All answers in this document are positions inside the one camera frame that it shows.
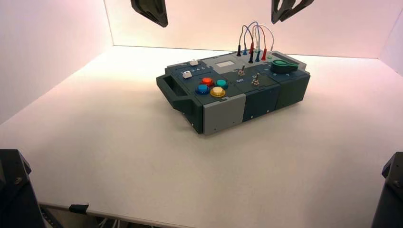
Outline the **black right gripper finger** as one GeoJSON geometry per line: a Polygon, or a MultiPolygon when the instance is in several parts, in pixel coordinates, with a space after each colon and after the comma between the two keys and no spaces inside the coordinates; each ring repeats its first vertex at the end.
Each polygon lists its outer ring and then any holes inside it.
{"type": "Polygon", "coordinates": [[[283,22],[290,18],[295,3],[295,0],[273,0],[271,4],[272,24],[276,24],[279,21],[283,22]]]}
{"type": "Polygon", "coordinates": [[[292,17],[296,13],[300,12],[304,8],[308,7],[314,2],[314,0],[302,0],[298,5],[294,6],[295,0],[287,0],[288,4],[280,16],[280,21],[283,22],[292,17]]]}

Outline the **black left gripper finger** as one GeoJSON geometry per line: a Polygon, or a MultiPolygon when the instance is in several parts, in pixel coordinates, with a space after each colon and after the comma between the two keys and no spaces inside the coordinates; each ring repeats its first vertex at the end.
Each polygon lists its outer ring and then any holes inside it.
{"type": "Polygon", "coordinates": [[[150,20],[148,16],[149,1],[150,0],[131,0],[131,6],[135,10],[135,12],[150,20]]]}
{"type": "Polygon", "coordinates": [[[168,26],[166,5],[164,0],[150,0],[148,16],[151,21],[161,27],[168,26]]]}

